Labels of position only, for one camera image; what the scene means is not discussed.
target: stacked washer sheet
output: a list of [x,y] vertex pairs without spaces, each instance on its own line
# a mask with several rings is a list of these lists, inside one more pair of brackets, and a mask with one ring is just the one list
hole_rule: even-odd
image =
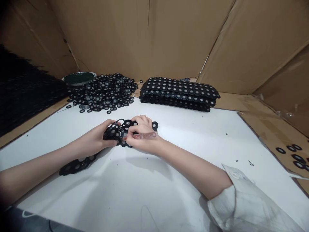
[[162,77],[149,78],[141,88],[141,103],[178,106],[198,111],[210,111],[220,98],[218,91],[208,84],[192,83]]

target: white table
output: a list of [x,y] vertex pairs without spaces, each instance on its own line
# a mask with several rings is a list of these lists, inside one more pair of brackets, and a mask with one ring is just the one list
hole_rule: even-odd
[[[308,198],[235,111],[205,113],[138,99],[110,115],[79,113],[78,106],[63,109],[3,148],[1,170],[62,147],[108,118],[145,114],[159,123],[164,139],[218,167],[240,169],[309,228]],[[85,231],[216,231],[206,200],[186,178],[158,157],[121,146],[104,150],[77,174],[51,176],[18,207]]]

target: wire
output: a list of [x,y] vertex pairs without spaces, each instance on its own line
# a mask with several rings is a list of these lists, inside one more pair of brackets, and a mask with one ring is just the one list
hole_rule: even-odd
[[51,221],[50,221],[50,220],[48,220],[48,227],[49,227],[49,230],[50,230],[51,232],[54,232],[54,231],[52,230]]

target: cardboard wall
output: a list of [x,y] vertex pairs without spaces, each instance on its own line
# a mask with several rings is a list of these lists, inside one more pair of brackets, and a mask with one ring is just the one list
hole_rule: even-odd
[[56,78],[76,72],[77,65],[51,7],[40,0],[10,1],[1,18],[0,43]]
[[309,137],[309,46],[254,92]]
[[252,94],[309,43],[307,28],[307,0],[236,0],[198,82]]
[[233,0],[51,0],[82,71],[197,77]]

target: left hand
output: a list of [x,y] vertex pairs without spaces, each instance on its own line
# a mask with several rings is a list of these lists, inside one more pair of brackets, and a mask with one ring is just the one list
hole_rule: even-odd
[[69,146],[71,152],[76,154],[77,159],[92,156],[104,148],[116,146],[116,140],[103,140],[103,134],[106,128],[114,122],[115,120],[107,119],[67,146]]

